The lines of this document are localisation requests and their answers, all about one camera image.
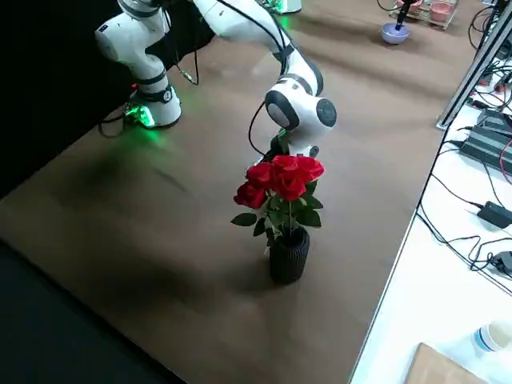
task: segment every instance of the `cardboard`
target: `cardboard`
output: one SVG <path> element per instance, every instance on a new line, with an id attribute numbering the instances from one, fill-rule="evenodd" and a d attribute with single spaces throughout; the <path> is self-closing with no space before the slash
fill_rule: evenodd
<path id="1" fill-rule="evenodd" d="M 485 384 L 446 356 L 421 343 L 410 365 L 406 384 Z"/>

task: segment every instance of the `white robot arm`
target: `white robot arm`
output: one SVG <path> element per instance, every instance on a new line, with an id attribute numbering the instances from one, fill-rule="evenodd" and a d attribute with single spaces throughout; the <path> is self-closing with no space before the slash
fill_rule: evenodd
<path id="1" fill-rule="evenodd" d="M 260 42 L 281 62 L 281 76 L 265 96 L 266 111 L 283 128 L 274 138 L 271 152 L 316 155 L 318 149 L 313 144 L 333 129 L 337 117 L 333 103 L 319 97 L 323 77 L 318 68 L 302 56 L 288 33 L 254 0 L 192 1 L 217 36 Z"/>
<path id="2" fill-rule="evenodd" d="M 95 37 L 104 56 L 126 65 L 138 84 L 129 104 L 149 111 L 141 121 L 146 128 L 167 128 L 179 119 L 180 101 L 169 84 L 162 61 L 146 48 L 162 39 L 169 26 L 164 9 L 151 0 L 118 0 L 122 13 L 96 29 Z"/>
<path id="3" fill-rule="evenodd" d="M 118 0 L 123 14 L 98 28 L 96 38 L 104 55 L 126 64 L 138 80 L 139 89 L 132 98 L 148 108 L 153 125 L 168 126 L 179 118 L 179 100 L 162 62 L 145 53 L 168 31 L 160 1 Z M 336 123 L 334 105 L 319 97 L 323 89 L 320 71 L 255 0 L 191 1 L 217 36 L 236 42 L 260 42 L 281 63 L 281 75 L 266 93 L 265 107 L 282 129 L 267 155 L 315 156 L 318 148 L 313 145 Z"/>

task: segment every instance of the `black vase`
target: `black vase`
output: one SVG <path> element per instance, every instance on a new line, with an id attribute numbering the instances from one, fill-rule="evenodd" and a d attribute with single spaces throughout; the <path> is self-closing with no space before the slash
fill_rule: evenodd
<path id="1" fill-rule="evenodd" d="M 270 247 L 270 276 L 279 284 L 296 282 L 304 272 L 307 253 L 310 250 L 310 234 L 303 226 L 297 226 L 291 236 L 277 238 Z"/>

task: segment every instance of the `paper cup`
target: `paper cup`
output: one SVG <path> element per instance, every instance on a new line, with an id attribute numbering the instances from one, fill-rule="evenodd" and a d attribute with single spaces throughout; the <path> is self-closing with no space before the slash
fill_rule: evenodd
<path id="1" fill-rule="evenodd" d="M 473 342 L 482 352 L 498 352 L 512 346 L 512 334 L 491 323 L 474 332 Z"/>

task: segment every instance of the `flower stem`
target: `flower stem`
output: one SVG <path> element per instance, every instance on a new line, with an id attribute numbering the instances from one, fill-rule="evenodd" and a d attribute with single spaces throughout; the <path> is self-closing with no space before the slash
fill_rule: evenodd
<path id="1" fill-rule="evenodd" d="M 291 237 L 291 202 L 288 202 L 289 209 L 288 209 L 288 215 L 290 216 L 290 237 Z"/>

